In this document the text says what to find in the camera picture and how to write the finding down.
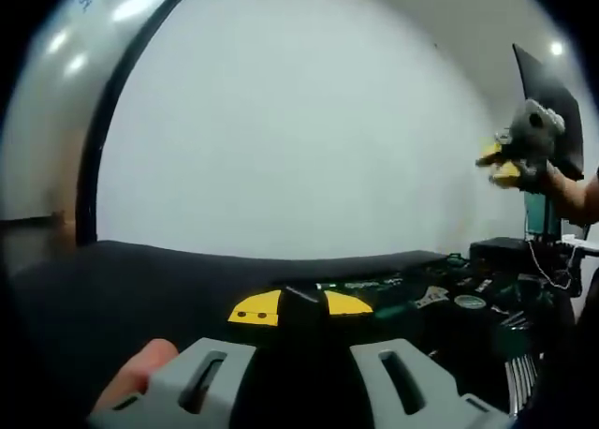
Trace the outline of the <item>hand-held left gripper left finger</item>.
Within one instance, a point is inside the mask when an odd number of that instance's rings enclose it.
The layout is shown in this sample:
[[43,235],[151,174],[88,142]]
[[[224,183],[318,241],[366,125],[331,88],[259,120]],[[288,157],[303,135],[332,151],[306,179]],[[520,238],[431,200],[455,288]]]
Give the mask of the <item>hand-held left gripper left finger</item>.
[[256,347],[201,338],[150,375],[146,392],[131,392],[94,411],[91,428],[274,428],[265,395],[243,397]]

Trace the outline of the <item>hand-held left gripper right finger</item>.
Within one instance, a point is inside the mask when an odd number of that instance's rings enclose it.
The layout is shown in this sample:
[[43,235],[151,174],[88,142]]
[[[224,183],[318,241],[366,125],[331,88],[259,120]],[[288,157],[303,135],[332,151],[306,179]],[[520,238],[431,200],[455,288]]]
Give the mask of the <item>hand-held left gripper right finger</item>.
[[325,293],[335,349],[326,373],[332,428],[505,428],[507,414],[471,393],[438,361],[466,360],[462,325],[477,315],[447,290],[415,298],[381,291],[372,301]]

